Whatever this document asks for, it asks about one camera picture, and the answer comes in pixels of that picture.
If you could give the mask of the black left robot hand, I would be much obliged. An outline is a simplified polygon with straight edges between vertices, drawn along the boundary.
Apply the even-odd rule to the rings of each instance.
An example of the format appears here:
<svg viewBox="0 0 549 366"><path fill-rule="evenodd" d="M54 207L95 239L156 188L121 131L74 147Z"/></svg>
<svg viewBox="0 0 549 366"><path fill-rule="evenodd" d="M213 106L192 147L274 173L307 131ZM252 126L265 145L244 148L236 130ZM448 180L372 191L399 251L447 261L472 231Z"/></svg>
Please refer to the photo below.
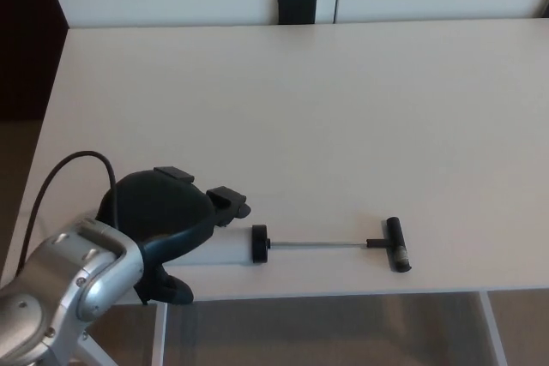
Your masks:
<svg viewBox="0 0 549 366"><path fill-rule="evenodd" d="M201 246L215 227L250 212L245 195L226 186L202 192L193 176L167 166L122 178L104 195L96 219L137 244L143 275L134 289L144 304L187 305L194 301L191 288L168 274L163 264Z"/></svg>

